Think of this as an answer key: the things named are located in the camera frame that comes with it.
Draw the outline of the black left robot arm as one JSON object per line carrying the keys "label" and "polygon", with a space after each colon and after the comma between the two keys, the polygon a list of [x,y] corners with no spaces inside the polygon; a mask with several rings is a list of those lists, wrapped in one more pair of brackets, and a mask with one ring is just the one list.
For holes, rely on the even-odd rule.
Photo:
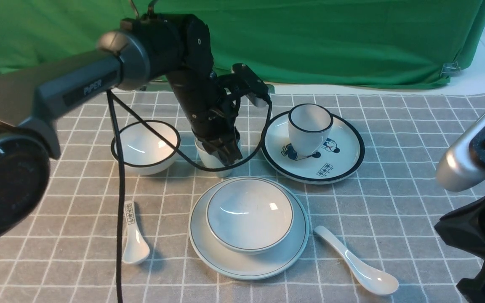
{"label": "black left robot arm", "polygon": [[195,15],[123,19],[96,50],[0,75],[0,236],[42,200],[50,159],[61,157],[56,121],[112,88],[164,76],[192,131],[224,165],[242,158],[237,114],[213,75],[208,25]]}

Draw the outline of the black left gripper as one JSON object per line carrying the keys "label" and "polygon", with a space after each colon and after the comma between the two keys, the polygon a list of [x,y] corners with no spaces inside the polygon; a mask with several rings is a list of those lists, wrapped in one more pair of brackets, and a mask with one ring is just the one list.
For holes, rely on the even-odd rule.
{"label": "black left gripper", "polygon": [[224,166],[241,161],[239,131],[214,112],[219,109],[218,102],[225,96],[225,90],[218,85],[215,71],[200,75],[192,69],[178,69],[168,73],[167,80],[192,131],[201,140],[202,150],[219,157]]}

